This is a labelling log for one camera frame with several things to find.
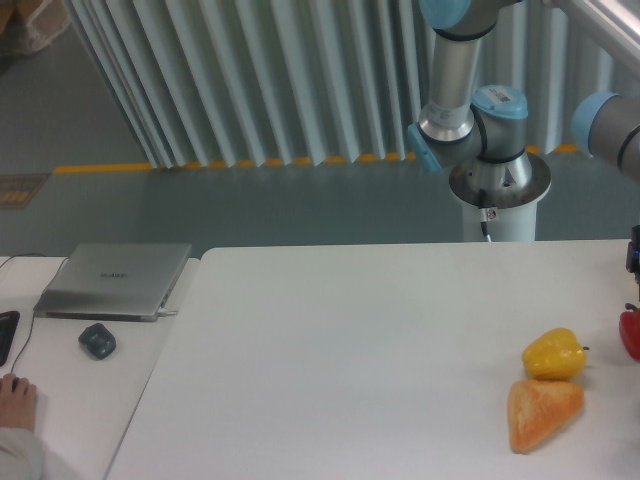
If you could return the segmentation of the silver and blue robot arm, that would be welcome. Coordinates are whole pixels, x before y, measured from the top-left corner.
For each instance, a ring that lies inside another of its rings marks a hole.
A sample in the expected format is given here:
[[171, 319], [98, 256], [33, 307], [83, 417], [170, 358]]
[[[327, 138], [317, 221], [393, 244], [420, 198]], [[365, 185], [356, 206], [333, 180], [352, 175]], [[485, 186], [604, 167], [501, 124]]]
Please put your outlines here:
[[[522, 1], [419, 1], [436, 34], [428, 101], [407, 136], [428, 172], [453, 165], [449, 188], [462, 207], [464, 241], [529, 242], [551, 186], [542, 158], [526, 153], [526, 96], [506, 85], [473, 86], [482, 40], [500, 11]], [[587, 27], [639, 74], [639, 16], [621, 1], [543, 1]], [[585, 153], [639, 183], [639, 96], [603, 92], [583, 100], [571, 132]]]

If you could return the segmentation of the grey sleeved forearm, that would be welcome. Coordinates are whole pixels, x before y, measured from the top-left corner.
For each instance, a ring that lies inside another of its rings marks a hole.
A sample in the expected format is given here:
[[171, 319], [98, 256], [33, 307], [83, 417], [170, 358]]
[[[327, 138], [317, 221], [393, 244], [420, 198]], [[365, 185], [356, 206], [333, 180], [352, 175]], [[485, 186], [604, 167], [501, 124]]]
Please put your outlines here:
[[81, 479], [81, 475], [34, 433], [1, 428], [2, 479]]

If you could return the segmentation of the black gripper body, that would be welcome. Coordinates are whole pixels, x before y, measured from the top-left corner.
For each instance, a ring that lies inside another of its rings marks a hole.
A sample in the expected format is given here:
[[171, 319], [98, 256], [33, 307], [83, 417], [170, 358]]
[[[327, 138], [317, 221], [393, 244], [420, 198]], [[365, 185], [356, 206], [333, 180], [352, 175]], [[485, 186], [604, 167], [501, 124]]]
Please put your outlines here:
[[627, 244], [625, 268], [630, 274], [634, 275], [634, 280], [636, 284], [639, 285], [640, 284], [640, 252], [639, 252], [639, 245], [633, 241], [630, 241]]

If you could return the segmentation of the person's hand on mouse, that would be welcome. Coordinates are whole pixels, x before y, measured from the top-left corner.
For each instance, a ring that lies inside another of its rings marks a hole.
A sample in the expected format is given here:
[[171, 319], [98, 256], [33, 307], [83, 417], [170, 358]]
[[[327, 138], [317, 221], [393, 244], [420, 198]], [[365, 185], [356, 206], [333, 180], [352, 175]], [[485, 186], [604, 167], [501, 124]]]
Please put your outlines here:
[[12, 391], [13, 373], [1, 379], [0, 426], [2, 428], [23, 429], [35, 432], [37, 387], [28, 379], [22, 381], [18, 389]]

